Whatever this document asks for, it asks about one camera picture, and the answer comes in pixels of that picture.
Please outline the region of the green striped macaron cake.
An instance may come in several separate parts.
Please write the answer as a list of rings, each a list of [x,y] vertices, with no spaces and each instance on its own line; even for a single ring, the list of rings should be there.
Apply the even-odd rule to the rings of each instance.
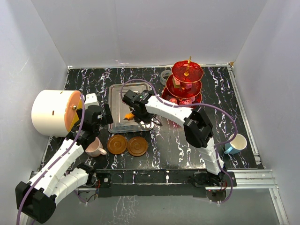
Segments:
[[[173,82],[173,86],[174,86],[174,88],[179,88],[180,87],[180,81],[179,80],[177,80],[176,78],[172,78],[172,82]]]

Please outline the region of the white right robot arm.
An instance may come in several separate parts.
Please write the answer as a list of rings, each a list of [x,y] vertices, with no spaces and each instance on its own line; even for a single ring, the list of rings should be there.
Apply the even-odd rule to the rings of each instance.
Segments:
[[[128,90],[121,99],[132,109],[132,114],[138,122],[154,123],[158,115],[184,129],[186,141],[198,149],[206,166],[207,174],[195,175],[195,182],[199,185],[214,186],[220,186],[225,182],[226,176],[222,171],[224,162],[217,156],[212,123],[203,108],[200,106],[189,108],[170,103],[148,90],[141,93]]]

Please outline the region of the salmon pink cake piece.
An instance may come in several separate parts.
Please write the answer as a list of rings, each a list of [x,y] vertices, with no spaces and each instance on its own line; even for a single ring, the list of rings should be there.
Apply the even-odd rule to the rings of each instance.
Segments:
[[[186,99],[185,101],[181,102],[183,105],[190,105],[192,104],[192,100],[191,99]]]

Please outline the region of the pink square cake block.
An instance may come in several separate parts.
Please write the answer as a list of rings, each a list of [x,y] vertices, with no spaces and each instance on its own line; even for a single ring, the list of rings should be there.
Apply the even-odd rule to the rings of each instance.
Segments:
[[[192,88],[192,83],[185,83],[185,89],[189,90]]]

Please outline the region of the red three-tier cake stand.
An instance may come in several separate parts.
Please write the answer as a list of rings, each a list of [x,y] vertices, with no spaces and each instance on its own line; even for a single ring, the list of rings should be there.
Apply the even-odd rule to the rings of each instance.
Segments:
[[[199,64],[191,59],[176,62],[172,69],[172,74],[168,77],[161,98],[169,101],[171,98],[177,99],[178,105],[186,99],[191,99],[192,104],[202,101],[202,82],[204,71]],[[173,77],[180,81],[180,87],[174,88]],[[185,83],[192,83],[192,88],[185,89]]]

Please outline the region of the silver metal serving tongs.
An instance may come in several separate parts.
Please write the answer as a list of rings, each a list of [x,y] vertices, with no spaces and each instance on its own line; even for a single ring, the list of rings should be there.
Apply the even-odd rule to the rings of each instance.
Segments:
[[[159,126],[161,127],[163,124],[162,122],[156,117],[154,116],[150,122],[145,122],[145,121],[142,121],[141,119],[135,117],[134,118],[134,121],[142,128],[142,129],[152,129],[154,128],[155,126]]]

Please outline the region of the pink roll cake top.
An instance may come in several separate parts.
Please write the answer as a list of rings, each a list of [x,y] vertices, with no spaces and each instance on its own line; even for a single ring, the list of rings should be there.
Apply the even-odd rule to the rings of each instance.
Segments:
[[[174,104],[177,104],[177,99],[171,98],[171,99],[169,99],[169,102],[174,103]]]

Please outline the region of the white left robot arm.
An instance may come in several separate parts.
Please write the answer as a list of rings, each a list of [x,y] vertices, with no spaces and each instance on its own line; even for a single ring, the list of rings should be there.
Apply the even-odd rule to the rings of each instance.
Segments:
[[[54,213],[57,204],[81,185],[92,187],[97,176],[85,166],[65,172],[96,140],[100,127],[113,123],[108,104],[103,107],[90,105],[80,109],[81,118],[71,128],[59,150],[49,162],[28,182],[21,181],[15,188],[17,219],[21,225],[21,215],[25,214],[43,224]]]

